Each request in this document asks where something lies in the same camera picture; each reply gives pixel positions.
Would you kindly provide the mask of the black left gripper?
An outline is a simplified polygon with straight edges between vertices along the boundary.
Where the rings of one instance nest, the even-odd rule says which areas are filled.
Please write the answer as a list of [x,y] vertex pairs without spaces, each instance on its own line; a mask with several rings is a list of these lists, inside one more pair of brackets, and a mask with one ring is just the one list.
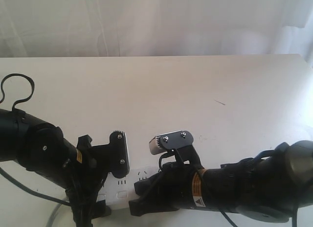
[[98,192],[111,172],[109,142],[91,145],[90,136],[81,136],[74,146],[63,140],[67,149],[67,160],[63,164],[67,176],[66,195],[77,227],[91,227],[93,219],[112,213],[106,200],[97,202]]

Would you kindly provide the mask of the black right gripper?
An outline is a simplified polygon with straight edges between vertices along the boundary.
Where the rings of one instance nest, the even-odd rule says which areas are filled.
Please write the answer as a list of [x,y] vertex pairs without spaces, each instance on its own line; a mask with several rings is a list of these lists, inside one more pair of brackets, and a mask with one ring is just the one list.
[[[200,165],[163,164],[158,174],[134,183],[135,194],[141,197],[129,201],[131,215],[141,217],[179,209],[205,210],[204,173],[205,169]],[[145,194],[156,196],[143,198]]]

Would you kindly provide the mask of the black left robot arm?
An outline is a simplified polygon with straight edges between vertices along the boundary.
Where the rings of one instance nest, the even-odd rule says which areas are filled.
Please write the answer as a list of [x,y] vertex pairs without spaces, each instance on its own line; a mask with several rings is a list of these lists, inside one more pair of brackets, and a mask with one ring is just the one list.
[[15,161],[63,188],[76,226],[92,226],[93,209],[107,172],[91,154],[90,144],[75,147],[59,127],[21,110],[1,110],[0,160]]

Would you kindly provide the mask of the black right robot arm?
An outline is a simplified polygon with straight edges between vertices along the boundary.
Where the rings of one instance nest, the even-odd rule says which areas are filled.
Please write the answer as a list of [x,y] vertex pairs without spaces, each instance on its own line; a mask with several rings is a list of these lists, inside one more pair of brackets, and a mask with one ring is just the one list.
[[193,209],[268,223],[295,221],[298,209],[313,203],[313,143],[281,143],[217,169],[168,162],[136,182],[134,190],[138,198],[129,201],[133,216]]

